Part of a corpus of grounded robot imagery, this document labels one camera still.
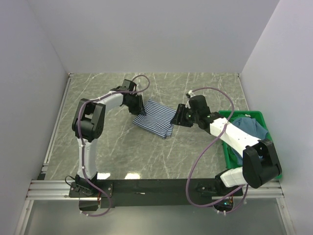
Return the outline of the blue white striped tank top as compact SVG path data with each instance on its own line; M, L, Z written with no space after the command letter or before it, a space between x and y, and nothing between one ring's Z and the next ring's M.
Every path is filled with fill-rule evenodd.
M134 118L133 124L165 139L172 135L174 125L171 120L176 114L174 109L164 106L149 99L145 105L145 115L138 115Z

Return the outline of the light blue tank top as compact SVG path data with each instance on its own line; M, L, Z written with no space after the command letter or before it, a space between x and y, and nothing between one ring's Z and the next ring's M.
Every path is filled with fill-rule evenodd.
M231 119L232 124L242 131L248 133L259 139L265 139L268 137L269 133L266 128L264 128L255 118L250 118L246 116L238 116L235 119ZM241 155L232 147L228 146L228 153L233 161L236 161L237 165L242 166L243 160Z

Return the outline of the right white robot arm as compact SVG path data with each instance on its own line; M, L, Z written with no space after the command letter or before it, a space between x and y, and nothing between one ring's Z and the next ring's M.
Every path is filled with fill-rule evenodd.
M205 132L221 139L240 154L243 165L217 175L215 191L226 195L232 187L249 185L259 188L282 173L274 146L269 139L254 137L239 129L218 112L211 112L203 95L179 104L171 124L192 127L197 124Z

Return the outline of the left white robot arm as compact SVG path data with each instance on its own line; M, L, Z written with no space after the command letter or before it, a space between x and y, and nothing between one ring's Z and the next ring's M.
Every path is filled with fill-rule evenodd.
M87 197L97 193L96 145L104 129L105 116L111 109L127 106L132 115L145 115L143 98L134 79L125 79L121 86L94 99L79 101L72 130L79 145L79 168L75 183Z

